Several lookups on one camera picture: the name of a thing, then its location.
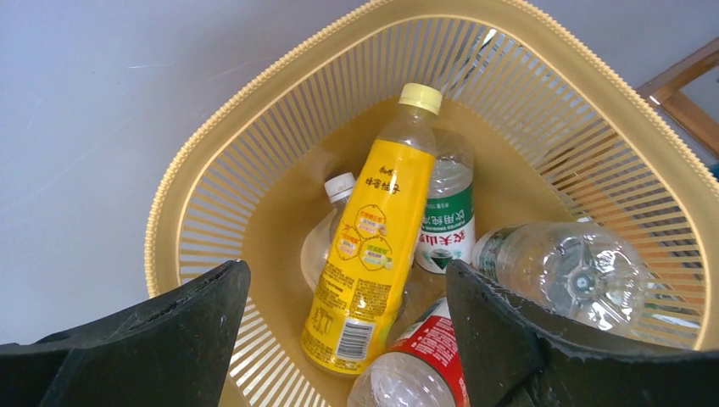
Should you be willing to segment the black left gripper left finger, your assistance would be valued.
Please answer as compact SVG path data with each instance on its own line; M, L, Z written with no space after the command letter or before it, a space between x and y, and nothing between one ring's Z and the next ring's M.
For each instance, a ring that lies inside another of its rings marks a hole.
M229 260L35 343L1 347L4 406L216 406L251 282Z

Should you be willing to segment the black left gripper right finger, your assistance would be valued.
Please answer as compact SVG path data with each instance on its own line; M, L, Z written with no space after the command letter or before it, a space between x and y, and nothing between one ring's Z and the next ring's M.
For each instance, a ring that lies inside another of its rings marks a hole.
M474 406L715 406L717 351L632 340L557 315L454 260L447 299Z

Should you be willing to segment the red white label bottle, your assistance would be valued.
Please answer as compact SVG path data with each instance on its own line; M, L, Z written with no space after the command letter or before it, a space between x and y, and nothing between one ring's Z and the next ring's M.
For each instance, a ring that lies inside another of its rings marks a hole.
M348 406L468 406L445 297L437 300L359 376Z

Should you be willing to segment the dark green label bottle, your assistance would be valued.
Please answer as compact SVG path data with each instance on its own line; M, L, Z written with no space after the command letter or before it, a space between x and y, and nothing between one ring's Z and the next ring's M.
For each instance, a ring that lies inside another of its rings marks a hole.
M483 235L471 265L523 298L601 331L632 337L650 272L630 243L591 222L532 222Z

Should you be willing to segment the green white label bottle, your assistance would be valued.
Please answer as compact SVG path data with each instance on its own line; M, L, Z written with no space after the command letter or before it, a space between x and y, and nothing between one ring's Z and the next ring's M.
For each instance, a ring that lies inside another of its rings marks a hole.
M473 151L459 133L436 128L437 157L427 195L415 262L443 274L453 259L471 261L476 242Z

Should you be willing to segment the yellow juice bottle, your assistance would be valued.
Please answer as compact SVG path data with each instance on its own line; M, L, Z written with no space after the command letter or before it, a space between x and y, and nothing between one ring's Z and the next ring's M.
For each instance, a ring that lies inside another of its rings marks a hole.
M306 357L331 374L358 376L387 347L425 213L442 101L430 86L403 87L338 223L301 335Z

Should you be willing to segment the clear unlabeled bottle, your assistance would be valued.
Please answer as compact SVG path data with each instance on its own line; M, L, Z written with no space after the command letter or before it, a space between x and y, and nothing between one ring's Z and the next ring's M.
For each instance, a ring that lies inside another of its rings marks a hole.
M305 282L315 291L323 271L332 239L342 218L343 211L354 190L355 177L345 172L327 180L324 184L332 211L310 231L300 251L300 266Z

